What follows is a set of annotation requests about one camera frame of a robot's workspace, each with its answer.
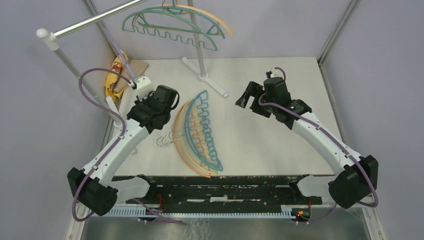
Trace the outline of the purple wavy hanger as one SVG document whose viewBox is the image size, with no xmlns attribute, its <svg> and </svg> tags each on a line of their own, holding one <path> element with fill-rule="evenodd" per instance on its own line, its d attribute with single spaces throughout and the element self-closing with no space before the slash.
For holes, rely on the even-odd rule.
<svg viewBox="0 0 424 240">
<path fill-rule="evenodd" d="M 129 61 L 126 59 L 124 52 L 118 46 L 117 42 L 114 40 L 108 29 L 103 27 L 102 30 L 116 56 L 121 60 L 124 70 L 129 74 L 130 80 L 134 82 L 134 80 L 136 79 L 136 75 L 132 70 Z"/>
</svg>

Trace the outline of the teal plastic hanger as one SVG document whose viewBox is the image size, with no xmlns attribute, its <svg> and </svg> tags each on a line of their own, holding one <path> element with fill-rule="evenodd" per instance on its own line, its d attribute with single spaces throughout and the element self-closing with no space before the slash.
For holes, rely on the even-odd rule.
<svg viewBox="0 0 424 240">
<path fill-rule="evenodd" d="M 204 30 L 209 29 L 209 27 L 211 26 L 211 24 L 209 22 L 200 18 L 199 16 L 194 18 L 194 17 L 189 17 L 189 15 L 185 15 L 184 17 L 187 18 L 187 19 L 192 19 L 192 20 L 195 19 L 195 23 Z M 182 26 L 181 23 L 176 23 L 174 20 L 169 20 L 169 19 L 166 20 L 164 17 L 154 17 L 154 16 L 150 15 L 150 16 L 147 17 L 147 20 L 151 21 L 152 23 L 157 24 L 157 25 L 166 25 L 166 26 L 172 26 L 172 27 L 181 27 Z M 214 37 L 222 38 L 221 36 L 212 36 L 213 40 L 214 40 Z"/>
</svg>

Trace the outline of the green wavy hanger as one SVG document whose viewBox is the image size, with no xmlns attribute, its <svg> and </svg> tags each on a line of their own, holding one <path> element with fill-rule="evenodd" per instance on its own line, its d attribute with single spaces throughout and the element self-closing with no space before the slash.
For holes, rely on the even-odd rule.
<svg viewBox="0 0 424 240">
<path fill-rule="evenodd" d="M 166 20 L 173 20 L 177 24 L 182 24 L 182 26 L 154 24 L 147 19 L 148 16 L 164 17 Z M 209 51 L 218 50 L 218 46 L 209 30 L 204 30 L 191 20 L 167 10 L 148 8 L 134 12 L 123 20 L 121 29 L 125 32 L 169 39 Z"/>
</svg>

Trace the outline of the beige plastic hanger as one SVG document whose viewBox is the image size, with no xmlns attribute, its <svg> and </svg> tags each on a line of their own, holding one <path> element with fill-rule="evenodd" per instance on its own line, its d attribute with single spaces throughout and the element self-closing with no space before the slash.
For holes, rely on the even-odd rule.
<svg viewBox="0 0 424 240">
<path fill-rule="evenodd" d="M 173 19 L 177 23 L 182 23 L 183 26 L 178 27 L 153 24 L 148 22 L 147 18 L 145 17 L 146 14 L 166 16 L 170 19 Z M 210 23 L 210 27 L 205 30 L 195 23 L 195 19 L 185 18 L 185 15 L 188 15 L 191 18 L 200 17 L 201 19 Z M 194 7 L 188 3 L 181 4 L 179 0 L 173 0 L 169 4 L 162 3 L 161 5 L 145 8 L 131 14 L 129 18 L 131 18 L 131 25 L 141 26 L 147 29 L 202 34 L 204 36 L 220 36 L 223 39 L 225 38 L 226 34 L 229 34 L 231 37 L 234 36 L 234 32 L 231 27 L 216 15 Z"/>
</svg>

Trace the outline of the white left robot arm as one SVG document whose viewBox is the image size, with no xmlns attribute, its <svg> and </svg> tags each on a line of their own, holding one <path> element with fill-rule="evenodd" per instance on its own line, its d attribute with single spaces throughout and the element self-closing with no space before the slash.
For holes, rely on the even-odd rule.
<svg viewBox="0 0 424 240">
<path fill-rule="evenodd" d="M 67 179 L 73 196 L 72 216 L 82 222 L 92 214 L 104 216 L 115 204 L 145 197 L 153 181 L 146 176 L 113 180 L 133 150 L 154 130 L 162 130 L 180 100 L 177 90 L 159 85 L 144 99 L 137 99 L 122 125 L 100 153 L 83 168 L 72 168 Z"/>
</svg>

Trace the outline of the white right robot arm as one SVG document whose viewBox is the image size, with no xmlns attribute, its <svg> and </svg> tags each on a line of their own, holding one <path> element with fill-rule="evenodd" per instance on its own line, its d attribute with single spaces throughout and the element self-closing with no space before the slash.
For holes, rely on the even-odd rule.
<svg viewBox="0 0 424 240">
<path fill-rule="evenodd" d="M 302 137 L 326 161 L 332 175 L 308 175 L 297 189 L 305 197 L 331 198 L 348 209 L 355 204 L 375 208 L 379 163 L 372 155 L 363 156 L 338 139 L 301 99 L 293 99 L 283 77 L 269 77 L 263 84 L 250 81 L 235 105 L 246 108 L 250 98 L 252 112 L 275 119 Z"/>
</svg>

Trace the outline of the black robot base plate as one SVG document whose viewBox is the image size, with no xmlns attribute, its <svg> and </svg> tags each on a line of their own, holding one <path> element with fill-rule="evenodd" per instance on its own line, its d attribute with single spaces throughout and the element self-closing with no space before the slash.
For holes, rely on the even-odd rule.
<svg viewBox="0 0 424 240">
<path fill-rule="evenodd" d="M 302 175 L 150 176 L 146 196 L 131 197 L 158 204 L 168 214 L 268 214 L 281 206 L 316 206 L 323 200 L 304 196 L 296 184 Z"/>
</svg>

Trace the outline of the blue wavy hanger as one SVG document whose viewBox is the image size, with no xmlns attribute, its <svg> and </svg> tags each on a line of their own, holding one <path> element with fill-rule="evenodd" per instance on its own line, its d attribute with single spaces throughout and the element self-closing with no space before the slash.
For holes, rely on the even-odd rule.
<svg viewBox="0 0 424 240">
<path fill-rule="evenodd" d="M 210 170 L 223 171 L 210 126 L 207 90 L 203 90 L 189 101 L 183 123 L 188 145 L 200 163 Z"/>
</svg>

